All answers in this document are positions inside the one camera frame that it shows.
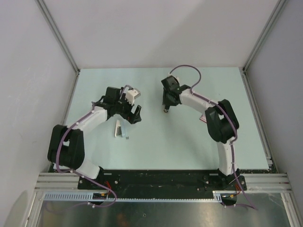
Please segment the black silver stapler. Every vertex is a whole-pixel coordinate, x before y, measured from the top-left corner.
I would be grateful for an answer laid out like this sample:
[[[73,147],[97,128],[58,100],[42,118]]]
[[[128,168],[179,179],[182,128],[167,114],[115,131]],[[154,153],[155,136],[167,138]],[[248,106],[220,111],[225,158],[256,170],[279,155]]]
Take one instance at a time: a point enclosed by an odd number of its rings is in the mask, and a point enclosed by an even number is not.
[[[170,109],[170,106],[169,106],[169,105],[163,105],[163,106],[164,106],[163,111],[164,111],[165,113],[168,113],[168,112],[169,112],[169,109]]]

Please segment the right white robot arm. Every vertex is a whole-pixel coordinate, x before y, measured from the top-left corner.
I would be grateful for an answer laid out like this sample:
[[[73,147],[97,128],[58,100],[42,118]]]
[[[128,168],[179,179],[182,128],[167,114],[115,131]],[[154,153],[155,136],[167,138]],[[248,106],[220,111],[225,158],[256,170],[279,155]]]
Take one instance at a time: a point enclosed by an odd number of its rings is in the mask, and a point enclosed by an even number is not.
[[[188,85],[180,85],[176,77],[170,75],[161,81],[163,85],[164,112],[170,107],[186,105],[202,114],[210,137],[217,142],[219,155],[219,171],[223,174],[218,178],[219,186],[229,190],[235,185],[232,174],[236,172],[233,143],[238,138],[239,122],[231,106],[224,99],[214,102],[195,93]]]

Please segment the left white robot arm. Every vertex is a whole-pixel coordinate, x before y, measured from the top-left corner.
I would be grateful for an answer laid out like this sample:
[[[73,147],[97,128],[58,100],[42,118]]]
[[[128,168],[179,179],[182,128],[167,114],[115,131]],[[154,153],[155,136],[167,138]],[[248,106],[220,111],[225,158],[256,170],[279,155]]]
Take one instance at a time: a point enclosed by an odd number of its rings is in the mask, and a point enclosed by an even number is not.
[[[75,123],[53,127],[47,158],[55,164],[59,173],[73,172],[88,177],[88,183],[94,189],[101,188],[105,178],[100,175],[101,167],[93,164],[85,154],[84,136],[100,124],[118,114],[130,124],[140,122],[141,106],[132,110],[135,100],[141,92],[125,85],[124,87],[107,87],[105,95],[92,102],[87,114]]]

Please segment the red white staple box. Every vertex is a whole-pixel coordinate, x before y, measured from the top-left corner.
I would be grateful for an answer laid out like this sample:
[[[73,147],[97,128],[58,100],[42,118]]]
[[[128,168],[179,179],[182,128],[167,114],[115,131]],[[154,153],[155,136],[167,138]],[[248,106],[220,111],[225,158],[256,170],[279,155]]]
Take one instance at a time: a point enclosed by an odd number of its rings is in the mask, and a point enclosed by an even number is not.
[[[207,123],[206,117],[203,116],[203,115],[201,115],[201,117],[199,118],[199,120],[201,120],[201,121],[204,122],[204,123]]]

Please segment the right aluminium frame post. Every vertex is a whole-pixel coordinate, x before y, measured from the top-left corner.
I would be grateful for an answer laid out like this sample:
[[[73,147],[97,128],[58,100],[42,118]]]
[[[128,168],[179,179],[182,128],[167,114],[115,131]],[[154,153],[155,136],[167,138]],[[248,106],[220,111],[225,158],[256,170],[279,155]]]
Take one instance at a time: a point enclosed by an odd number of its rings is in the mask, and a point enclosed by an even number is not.
[[[278,19],[280,18],[282,12],[284,11],[286,5],[288,4],[288,0],[278,0],[273,11],[271,12],[264,28],[261,31],[252,51],[250,52],[247,60],[245,61],[242,69],[244,72],[248,71],[251,64],[253,63],[254,59],[256,58],[258,52],[260,51],[261,47],[266,42],[270,32],[274,28],[275,24],[277,23]]]

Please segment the aluminium frame post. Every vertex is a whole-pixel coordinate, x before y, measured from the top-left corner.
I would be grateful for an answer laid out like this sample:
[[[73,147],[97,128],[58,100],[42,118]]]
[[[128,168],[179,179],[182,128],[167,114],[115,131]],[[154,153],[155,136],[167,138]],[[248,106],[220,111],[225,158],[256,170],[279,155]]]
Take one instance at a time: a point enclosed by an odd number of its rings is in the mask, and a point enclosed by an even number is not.
[[[261,31],[252,51],[250,52],[247,60],[245,61],[242,69],[244,72],[248,71],[251,64],[253,63],[254,59],[256,58],[258,52],[260,51],[261,47],[266,42],[270,32],[274,28],[275,24],[277,23],[278,19],[280,18],[282,12],[284,11],[286,5],[288,4],[288,0],[278,0],[273,11],[271,12],[264,28]]]
[[[68,48],[68,45],[66,44],[64,37],[62,36],[60,29],[59,29],[57,23],[55,22],[50,10],[48,9],[45,1],[44,0],[35,0],[35,3],[37,4],[41,14],[45,18],[45,21],[47,22],[51,32],[53,33],[59,47],[61,48],[63,54],[67,58],[69,64],[71,65],[73,70],[76,73],[78,73],[80,69],[77,66],[76,61],[74,60],[74,58]]]

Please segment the front aluminium rail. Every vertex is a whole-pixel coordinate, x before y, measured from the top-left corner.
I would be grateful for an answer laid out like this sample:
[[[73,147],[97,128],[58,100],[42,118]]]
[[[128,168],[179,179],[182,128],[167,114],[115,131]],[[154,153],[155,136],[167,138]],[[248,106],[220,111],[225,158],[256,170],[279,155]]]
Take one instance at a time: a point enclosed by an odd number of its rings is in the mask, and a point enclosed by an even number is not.
[[[248,192],[292,192],[287,174],[244,174]],[[71,173],[40,173],[36,191],[77,191],[79,177]]]

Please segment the right aluminium side rail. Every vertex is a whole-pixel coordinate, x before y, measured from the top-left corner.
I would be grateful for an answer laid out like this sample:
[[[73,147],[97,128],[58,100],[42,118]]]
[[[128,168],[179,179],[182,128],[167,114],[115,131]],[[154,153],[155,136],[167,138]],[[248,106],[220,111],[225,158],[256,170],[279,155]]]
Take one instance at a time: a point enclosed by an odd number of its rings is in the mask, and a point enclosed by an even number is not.
[[[263,150],[264,150],[265,156],[267,158],[267,163],[268,163],[269,169],[275,169],[275,171],[278,171],[277,168],[276,168],[275,159],[272,155],[270,144],[268,142],[266,132],[265,132],[265,129],[264,129],[264,126],[263,126],[263,123],[262,123],[259,108],[258,108],[256,99],[254,97],[252,87],[251,87],[250,82],[248,80],[248,76],[246,75],[243,68],[239,67],[239,70],[240,70],[241,78],[242,78],[242,81],[243,81],[243,84],[244,84],[244,87],[245,87],[245,90],[246,90],[246,93],[247,93],[247,96],[248,96],[248,100],[249,100],[249,103],[250,103],[250,106],[251,106],[251,110],[252,110],[252,113],[253,113],[253,116],[254,116],[254,119],[255,119],[255,123],[256,123],[256,126],[257,126],[258,133],[259,133],[259,137],[261,139]]]

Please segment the left aluminium frame post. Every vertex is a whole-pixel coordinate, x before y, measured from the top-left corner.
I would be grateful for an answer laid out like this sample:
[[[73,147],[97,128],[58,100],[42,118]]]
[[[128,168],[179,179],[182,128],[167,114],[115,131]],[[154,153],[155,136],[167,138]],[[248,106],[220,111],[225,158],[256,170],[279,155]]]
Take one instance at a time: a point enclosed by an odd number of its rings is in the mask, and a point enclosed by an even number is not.
[[[45,18],[45,21],[47,22],[51,32],[53,33],[59,47],[61,48],[63,54],[67,58],[69,64],[71,65],[73,70],[76,73],[78,73],[80,69],[77,66],[76,61],[74,60],[74,58],[68,48],[68,45],[66,44],[64,37],[62,36],[60,29],[59,29],[57,23],[55,22],[50,10],[48,9],[45,1],[44,0],[35,0],[35,3],[37,4],[41,14]]]

